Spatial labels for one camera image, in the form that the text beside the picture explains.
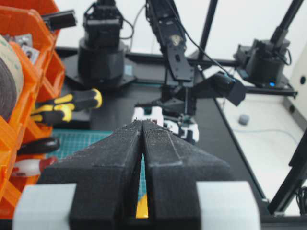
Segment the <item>tape roll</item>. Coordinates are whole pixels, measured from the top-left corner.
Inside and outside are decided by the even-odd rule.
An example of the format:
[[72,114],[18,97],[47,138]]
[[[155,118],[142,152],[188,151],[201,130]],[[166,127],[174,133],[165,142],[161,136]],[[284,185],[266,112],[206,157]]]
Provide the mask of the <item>tape roll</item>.
[[24,87],[22,65],[14,50],[0,35],[0,116],[9,119]]

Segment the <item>black cylindrical base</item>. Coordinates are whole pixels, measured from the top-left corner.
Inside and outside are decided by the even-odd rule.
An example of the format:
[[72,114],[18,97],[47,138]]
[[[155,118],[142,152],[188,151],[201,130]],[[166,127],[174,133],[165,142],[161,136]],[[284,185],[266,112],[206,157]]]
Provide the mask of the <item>black cylindrical base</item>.
[[124,72],[124,44],[118,47],[92,49],[84,38],[79,43],[78,71],[86,83],[109,84],[118,81]]
[[284,63],[277,58],[263,58],[255,50],[246,66],[250,82],[274,87],[281,82]]

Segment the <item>small gray object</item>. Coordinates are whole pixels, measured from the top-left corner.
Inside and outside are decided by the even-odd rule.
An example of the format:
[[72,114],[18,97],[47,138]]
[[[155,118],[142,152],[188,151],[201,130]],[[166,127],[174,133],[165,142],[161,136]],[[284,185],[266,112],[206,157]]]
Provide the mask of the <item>small gray object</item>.
[[242,114],[239,118],[239,123],[243,126],[246,126],[249,122],[249,116],[246,114]]

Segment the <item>robotic arm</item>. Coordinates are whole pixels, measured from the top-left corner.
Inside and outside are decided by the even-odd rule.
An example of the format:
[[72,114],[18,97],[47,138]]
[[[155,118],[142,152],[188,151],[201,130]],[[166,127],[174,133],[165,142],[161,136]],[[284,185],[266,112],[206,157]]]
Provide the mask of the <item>robotic arm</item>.
[[168,85],[192,87],[194,68],[185,57],[186,37],[182,29],[178,11],[173,0],[147,0],[146,17],[153,33],[161,46],[161,52],[167,62],[171,79]]

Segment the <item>white wall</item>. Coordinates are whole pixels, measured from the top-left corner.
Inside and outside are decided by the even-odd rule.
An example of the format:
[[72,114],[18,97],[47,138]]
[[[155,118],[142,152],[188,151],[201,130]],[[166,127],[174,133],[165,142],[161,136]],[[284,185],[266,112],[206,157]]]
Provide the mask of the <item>white wall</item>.
[[305,83],[304,85],[300,83],[302,76],[307,77],[307,44],[301,57],[296,63],[290,80],[290,83],[298,91],[298,96],[295,99],[290,98],[290,101],[299,110],[302,116],[307,120],[307,83]]
[[[77,47],[83,37],[83,13],[94,0],[55,0],[60,10],[75,9],[78,26],[62,30],[58,46]],[[209,0],[176,0],[181,19],[187,31],[199,42]],[[122,14],[131,22],[145,0],[117,0]],[[276,26],[281,22],[291,0],[219,0],[217,12],[210,34],[207,52],[213,58],[232,58],[239,43],[251,45],[254,38],[270,39]],[[298,60],[307,41],[307,2],[304,2],[290,27],[287,39],[291,41],[290,50],[294,63]],[[124,26],[122,35],[129,35],[130,28]],[[135,52],[159,53],[159,45],[145,19],[139,18],[134,48]],[[188,42],[187,54],[195,50]],[[294,65],[285,68],[290,77]]]

